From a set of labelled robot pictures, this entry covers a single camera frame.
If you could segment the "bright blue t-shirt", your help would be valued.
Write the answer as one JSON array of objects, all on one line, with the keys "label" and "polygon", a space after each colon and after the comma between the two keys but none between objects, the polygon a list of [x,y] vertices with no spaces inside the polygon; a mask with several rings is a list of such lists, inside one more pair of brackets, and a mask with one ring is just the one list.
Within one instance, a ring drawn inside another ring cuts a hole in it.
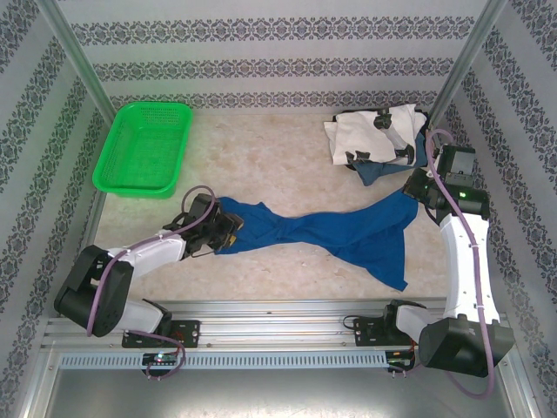
[{"label": "bright blue t-shirt", "polygon": [[401,191],[354,212],[316,212],[297,218],[279,216],[262,202],[252,205],[223,197],[220,203],[225,212],[244,221],[236,241],[220,255],[306,243],[366,269],[392,289],[407,287],[405,229],[415,220],[419,205]]}]

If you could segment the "slate blue folded t-shirt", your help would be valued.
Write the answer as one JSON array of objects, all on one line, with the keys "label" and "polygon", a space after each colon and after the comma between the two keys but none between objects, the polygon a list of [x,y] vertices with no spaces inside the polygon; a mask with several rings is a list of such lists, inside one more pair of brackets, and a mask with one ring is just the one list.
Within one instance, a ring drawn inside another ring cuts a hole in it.
[{"label": "slate blue folded t-shirt", "polygon": [[364,186],[369,186],[380,177],[426,166],[427,158],[425,144],[425,133],[420,131],[416,138],[417,151],[413,165],[391,165],[387,163],[364,161],[358,162],[355,165],[348,165],[347,168],[355,171],[359,175]]}]

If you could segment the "green plastic basket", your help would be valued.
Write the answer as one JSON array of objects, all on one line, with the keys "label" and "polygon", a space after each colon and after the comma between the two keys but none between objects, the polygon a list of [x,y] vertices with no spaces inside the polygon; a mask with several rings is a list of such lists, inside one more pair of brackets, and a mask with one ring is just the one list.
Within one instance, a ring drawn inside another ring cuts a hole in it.
[{"label": "green plastic basket", "polygon": [[101,192],[168,199],[177,186],[192,110],[176,102],[137,101],[114,119],[92,175]]}]

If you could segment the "left controller circuit board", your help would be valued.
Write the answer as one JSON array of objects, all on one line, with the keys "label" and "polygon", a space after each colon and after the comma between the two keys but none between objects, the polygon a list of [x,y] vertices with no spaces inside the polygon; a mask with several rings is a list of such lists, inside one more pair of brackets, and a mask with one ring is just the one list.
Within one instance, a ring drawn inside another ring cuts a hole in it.
[{"label": "left controller circuit board", "polygon": [[142,358],[143,366],[176,366],[178,363],[178,355],[175,353],[160,352],[156,354],[144,354]]}]

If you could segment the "grey metal sheet panel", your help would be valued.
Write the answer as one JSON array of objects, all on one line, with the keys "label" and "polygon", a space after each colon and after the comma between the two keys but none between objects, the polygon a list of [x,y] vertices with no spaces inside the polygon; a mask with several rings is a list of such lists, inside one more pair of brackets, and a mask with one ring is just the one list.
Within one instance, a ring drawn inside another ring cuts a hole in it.
[{"label": "grey metal sheet panel", "polygon": [[60,365],[43,418],[541,418],[506,361],[485,400],[419,368],[193,369],[161,382],[138,370]]}]

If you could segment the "aluminium rail frame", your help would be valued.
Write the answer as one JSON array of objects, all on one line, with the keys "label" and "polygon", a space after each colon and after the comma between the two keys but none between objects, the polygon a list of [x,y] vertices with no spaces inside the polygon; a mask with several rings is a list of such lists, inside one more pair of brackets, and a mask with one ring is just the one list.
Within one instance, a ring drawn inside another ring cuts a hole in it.
[{"label": "aluminium rail frame", "polygon": [[[355,347],[347,315],[380,316],[383,300],[158,301],[178,320],[199,320],[197,351],[302,351]],[[42,352],[117,352],[123,333],[103,338],[65,318],[47,322]]]}]

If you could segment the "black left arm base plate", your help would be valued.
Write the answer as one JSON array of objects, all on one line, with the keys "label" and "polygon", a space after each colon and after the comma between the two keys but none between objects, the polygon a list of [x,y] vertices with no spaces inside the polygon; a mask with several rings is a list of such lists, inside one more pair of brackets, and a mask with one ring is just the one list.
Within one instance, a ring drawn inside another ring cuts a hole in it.
[{"label": "black left arm base plate", "polygon": [[[198,320],[172,320],[168,327],[167,338],[179,341],[185,348],[197,348],[200,334]],[[123,348],[177,348],[172,341],[142,336],[127,332],[122,338]]]}]

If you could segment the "aluminium corner post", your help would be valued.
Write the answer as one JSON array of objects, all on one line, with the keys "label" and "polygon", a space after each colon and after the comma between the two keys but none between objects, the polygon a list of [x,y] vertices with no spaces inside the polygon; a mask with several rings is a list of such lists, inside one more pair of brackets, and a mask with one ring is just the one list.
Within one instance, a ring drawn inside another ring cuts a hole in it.
[{"label": "aluminium corner post", "polygon": [[436,127],[443,118],[453,96],[460,88],[462,80],[469,72],[483,43],[497,22],[508,0],[487,0],[485,7],[474,24],[468,39],[449,71],[447,79],[434,101],[430,111],[430,126]]},{"label": "aluminium corner post", "polygon": [[82,79],[105,123],[112,125],[116,116],[116,110],[57,0],[36,0],[36,2],[45,20],[62,45],[73,68]]}]

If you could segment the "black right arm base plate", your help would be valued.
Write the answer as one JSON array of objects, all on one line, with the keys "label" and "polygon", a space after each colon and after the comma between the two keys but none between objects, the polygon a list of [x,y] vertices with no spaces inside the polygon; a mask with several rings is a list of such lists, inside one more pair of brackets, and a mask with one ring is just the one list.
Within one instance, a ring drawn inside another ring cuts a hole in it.
[{"label": "black right arm base plate", "polygon": [[359,316],[352,324],[357,347],[406,347],[413,343],[408,334],[398,330],[394,320]]}]

